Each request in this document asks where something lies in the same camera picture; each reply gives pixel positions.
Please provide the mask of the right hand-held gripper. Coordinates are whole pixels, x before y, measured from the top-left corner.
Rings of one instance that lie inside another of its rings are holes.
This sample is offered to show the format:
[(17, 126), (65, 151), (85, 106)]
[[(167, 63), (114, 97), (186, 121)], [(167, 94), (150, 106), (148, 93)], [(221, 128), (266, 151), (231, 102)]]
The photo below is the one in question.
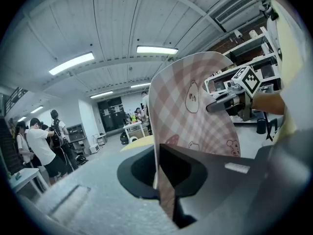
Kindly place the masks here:
[(238, 115), (243, 121), (252, 118), (252, 101), (261, 85), (251, 66), (240, 68), (228, 82), (227, 97), (206, 106), (209, 113), (226, 110), (230, 116)]

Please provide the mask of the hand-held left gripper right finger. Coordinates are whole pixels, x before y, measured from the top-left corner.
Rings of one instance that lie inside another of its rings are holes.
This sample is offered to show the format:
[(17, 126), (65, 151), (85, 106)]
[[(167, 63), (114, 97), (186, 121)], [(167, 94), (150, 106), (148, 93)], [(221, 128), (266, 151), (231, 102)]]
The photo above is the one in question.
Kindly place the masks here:
[(185, 235), (264, 235), (294, 230), (311, 183), (311, 132), (296, 131), (255, 158), (160, 146), (175, 190), (174, 221)]

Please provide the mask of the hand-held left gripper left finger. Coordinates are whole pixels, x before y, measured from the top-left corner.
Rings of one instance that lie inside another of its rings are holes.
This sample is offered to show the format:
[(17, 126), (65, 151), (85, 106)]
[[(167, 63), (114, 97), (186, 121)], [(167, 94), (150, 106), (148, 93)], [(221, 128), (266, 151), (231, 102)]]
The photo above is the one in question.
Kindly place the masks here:
[(22, 207), (44, 235), (167, 235), (177, 226), (154, 188), (152, 147), (87, 162)]

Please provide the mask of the pink checked bear-print cloth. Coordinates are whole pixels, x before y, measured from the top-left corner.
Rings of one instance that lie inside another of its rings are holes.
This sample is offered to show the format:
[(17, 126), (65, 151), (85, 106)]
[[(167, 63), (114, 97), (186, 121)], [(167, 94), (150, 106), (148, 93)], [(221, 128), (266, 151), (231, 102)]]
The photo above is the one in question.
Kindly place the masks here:
[(169, 218), (174, 216), (174, 184), (161, 165), (161, 144), (214, 155), (241, 155), (229, 114), (207, 112), (214, 98), (203, 89), (205, 79), (230, 65), (230, 59), (218, 52), (195, 53), (171, 63), (151, 81), (148, 112), (154, 136), (156, 188), (160, 206)]

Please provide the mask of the person's right forearm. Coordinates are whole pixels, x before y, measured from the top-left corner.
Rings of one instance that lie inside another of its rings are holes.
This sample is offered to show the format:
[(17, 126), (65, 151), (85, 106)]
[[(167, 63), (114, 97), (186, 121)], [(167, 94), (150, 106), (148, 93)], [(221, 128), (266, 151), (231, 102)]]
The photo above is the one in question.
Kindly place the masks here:
[(285, 103), (279, 92), (256, 93), (252, 100), (252, 109), (274, 115), (283, 115)]

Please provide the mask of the black waste bin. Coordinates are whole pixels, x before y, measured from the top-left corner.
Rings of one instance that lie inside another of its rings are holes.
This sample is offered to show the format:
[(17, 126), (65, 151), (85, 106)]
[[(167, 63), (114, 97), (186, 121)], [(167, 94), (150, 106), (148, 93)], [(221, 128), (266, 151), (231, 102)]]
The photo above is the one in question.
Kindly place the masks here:
[(257, 120), (256, 133), (257, 134), (265, 134), (267, 132), (267, 121), (264, 118), (260, 118)]

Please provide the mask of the white cart table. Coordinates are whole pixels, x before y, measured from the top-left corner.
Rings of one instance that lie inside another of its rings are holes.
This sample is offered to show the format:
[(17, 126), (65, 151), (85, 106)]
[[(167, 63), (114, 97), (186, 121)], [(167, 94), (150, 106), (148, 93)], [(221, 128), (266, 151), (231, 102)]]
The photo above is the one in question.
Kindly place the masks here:
[(148, 127), (143, 127), (142, 122), (139, 120), (137, 122), (125, 125), (123, 129), (128, 140), (133, 136), (136, 136), (138, 139), (140, 139), (150, 135)]

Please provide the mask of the white shelving unit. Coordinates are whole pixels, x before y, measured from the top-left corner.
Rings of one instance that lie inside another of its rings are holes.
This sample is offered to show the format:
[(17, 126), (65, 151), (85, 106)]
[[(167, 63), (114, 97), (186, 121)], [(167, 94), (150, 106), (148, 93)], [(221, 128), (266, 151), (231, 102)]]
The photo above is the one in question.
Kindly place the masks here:
[(261, 27), (260, 30), (261, 34), (255, 34), (249, 40), (224, 53), (224, 56), (233, 64), (217, 71), (205, 80), (206, 92), (213, 95), (227, 91), (231, 78), (246, 66), (254, 69), (262, 84), (274, 83), (280, 88), (278, 52), (266, 28)]

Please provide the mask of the black double door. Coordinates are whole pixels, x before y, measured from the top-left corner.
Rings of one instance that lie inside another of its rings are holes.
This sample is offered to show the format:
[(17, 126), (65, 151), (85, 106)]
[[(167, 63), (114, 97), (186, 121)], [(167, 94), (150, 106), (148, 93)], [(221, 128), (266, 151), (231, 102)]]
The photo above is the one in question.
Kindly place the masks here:
[(97, 103), (105, 132), (124, 127), (126, 117), (121, 97), (107, 99)]

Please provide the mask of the grey storage cabinet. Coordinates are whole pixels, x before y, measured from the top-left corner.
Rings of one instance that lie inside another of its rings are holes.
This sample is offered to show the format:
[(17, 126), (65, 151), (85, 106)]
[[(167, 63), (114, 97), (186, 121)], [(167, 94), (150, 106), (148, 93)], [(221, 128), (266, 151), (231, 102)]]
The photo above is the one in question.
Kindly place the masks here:
[(82, 124), (77, 124), (71, 127), (67, 127), (68, 138), (71, 147), (78, 155), (86, 155), (87, 137)]

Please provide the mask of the person's yellow knit top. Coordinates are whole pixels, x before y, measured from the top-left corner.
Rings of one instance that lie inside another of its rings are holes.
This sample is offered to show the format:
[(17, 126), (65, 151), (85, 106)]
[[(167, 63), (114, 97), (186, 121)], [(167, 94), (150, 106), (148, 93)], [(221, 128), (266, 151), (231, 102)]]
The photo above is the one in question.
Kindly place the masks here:
[(271, 0), (278, 18), (274, 21), (282, 51), (279, 71), (284, 103), (283, 123), (274, 142), (297, 130), (313, 128), (313, 47), (312, 38), (300, 14), (288, 0)]

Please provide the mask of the white ceiling air conditioner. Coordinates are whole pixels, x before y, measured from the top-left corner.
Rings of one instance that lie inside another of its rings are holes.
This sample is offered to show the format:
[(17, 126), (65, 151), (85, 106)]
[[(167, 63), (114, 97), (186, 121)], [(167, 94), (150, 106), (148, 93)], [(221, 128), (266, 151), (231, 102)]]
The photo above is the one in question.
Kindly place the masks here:
[(222, 0), (210, 17), (225, 32), (230, 32), (260, 15), (261, 0)]

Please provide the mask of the black staircase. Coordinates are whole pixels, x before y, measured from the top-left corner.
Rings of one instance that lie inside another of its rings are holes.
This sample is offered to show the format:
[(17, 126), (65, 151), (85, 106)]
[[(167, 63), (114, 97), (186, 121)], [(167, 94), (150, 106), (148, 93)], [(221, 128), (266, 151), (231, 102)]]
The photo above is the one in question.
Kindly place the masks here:
[(22, 159), (14, 147), (15, 121), (5, 116), (27, 93), (27, 90), (0, 85), (0, 159), (5, 169), (14, 174), (23, 168)]

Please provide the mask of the white table frame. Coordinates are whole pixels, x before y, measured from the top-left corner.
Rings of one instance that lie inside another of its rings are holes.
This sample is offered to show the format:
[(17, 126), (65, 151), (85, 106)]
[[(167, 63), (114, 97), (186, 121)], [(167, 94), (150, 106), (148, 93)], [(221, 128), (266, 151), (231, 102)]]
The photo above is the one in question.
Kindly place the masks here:
[(49, 185), (38, 168), (23, 168), (9, 179), (11, 189), (19, 196), (36, 202)]

